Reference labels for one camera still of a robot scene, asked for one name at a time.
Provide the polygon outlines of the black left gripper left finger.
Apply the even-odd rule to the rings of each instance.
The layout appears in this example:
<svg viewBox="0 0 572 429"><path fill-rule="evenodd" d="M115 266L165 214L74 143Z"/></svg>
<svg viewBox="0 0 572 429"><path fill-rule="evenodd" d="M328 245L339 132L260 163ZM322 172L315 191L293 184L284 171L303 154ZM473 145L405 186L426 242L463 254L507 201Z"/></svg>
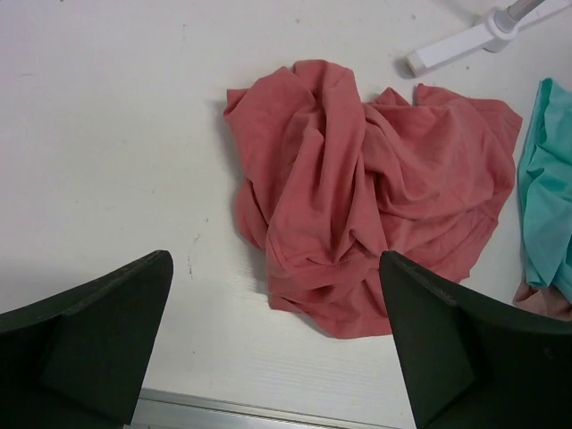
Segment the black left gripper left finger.
<svg viewBox="0 0 572 429"><path fill-rule="evenodd" d="M169 296L173 260L154 251L1 315L3 428L131 423Z"/></svg>

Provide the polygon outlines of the salmon red t-shirt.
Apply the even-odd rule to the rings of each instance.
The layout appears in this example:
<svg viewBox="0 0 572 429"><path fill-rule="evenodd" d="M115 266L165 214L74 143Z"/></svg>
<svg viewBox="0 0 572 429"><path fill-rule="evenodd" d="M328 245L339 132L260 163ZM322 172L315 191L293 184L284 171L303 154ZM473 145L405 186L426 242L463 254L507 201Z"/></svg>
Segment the salmon red t-shirt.
<svg viewBox="0 0 572 429"><path fill-rule="evenodd" d="M269 305L337 339L391 332L385 251L466 279L515 185L522 119L500 100L421 84L365 102L351 69L306 60L229 90L223 119Z"/></svg>

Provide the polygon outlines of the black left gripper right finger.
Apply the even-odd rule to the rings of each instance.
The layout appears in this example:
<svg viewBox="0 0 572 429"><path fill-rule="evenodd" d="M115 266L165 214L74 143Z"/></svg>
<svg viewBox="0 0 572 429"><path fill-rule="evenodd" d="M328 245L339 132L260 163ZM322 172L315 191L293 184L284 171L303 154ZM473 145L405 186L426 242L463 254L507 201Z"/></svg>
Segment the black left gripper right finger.
<svg viewBox="0 0 572 429"><path fill-rule="evenodd" d="M569 428L571 324L382 254L383 298L418 428Z"/></svg>

